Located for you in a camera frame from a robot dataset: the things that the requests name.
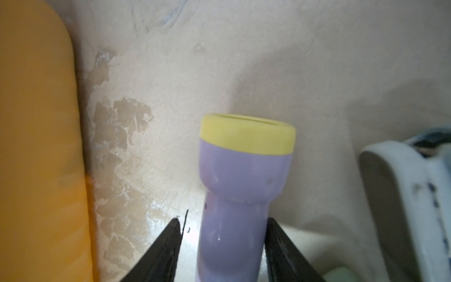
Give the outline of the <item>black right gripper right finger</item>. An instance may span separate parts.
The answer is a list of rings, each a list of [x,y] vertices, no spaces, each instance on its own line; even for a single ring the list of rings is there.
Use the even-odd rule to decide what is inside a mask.
[[[269,282],[325,282],[271,217],[264,247]]]

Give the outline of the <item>mint green flashlight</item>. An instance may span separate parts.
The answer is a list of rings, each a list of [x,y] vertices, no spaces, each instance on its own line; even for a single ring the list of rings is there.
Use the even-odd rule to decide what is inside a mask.
[[[363,282],[354,271],[347,267],[338,267],[323,275],[326,282]]]

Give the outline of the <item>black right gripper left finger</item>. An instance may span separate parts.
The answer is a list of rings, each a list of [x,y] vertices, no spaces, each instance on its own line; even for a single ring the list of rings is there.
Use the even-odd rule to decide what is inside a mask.
[[[173,282],[182,238],[180,221],[171,219],[122,282]]]

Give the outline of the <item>yellow plastic storage tray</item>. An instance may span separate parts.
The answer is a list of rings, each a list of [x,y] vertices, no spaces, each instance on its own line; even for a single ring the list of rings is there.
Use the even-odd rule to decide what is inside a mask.
[[[74,52],[45,1],[1,2],[1,280],[93,280]]]

